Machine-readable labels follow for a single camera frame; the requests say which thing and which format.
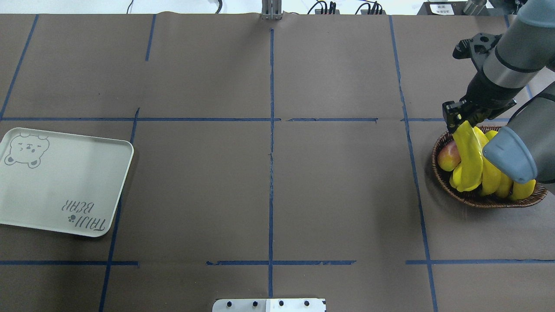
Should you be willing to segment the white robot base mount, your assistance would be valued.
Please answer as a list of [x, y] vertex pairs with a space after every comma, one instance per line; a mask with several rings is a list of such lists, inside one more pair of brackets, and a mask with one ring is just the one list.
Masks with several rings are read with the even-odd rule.
[[319, 298], [218, 299], [212, 312], [327, 312]]

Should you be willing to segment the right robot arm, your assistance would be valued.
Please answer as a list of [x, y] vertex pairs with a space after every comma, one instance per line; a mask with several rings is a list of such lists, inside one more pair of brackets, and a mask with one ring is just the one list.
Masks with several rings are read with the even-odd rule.
[[[554, 69], [554, 2], [530, 0], [504, 34], [478, 33], [460, 41], [455, 59], [471, 59], [477, 72], [459, 101], [442, 105], [449, 133], [468, 164], [477, 156], [472, 128], [515, 105], [515, 96], [544, 68]], [[483, 155], [519, 183], [536, 180], [554, 192], [554, 84], [513, 113]]]

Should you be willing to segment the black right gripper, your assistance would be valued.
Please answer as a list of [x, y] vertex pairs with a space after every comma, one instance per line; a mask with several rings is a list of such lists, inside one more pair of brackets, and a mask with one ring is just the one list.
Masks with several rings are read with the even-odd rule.
[[516, 95], [516, 88], [501, 87], [490, 81], [484, 73], [476, 73], [460, 101], [442, 103], [448, 132], [454, 134], [465, 120], [480, 123], [484, 119], [497, 117], [513, 106], [512, 99]]

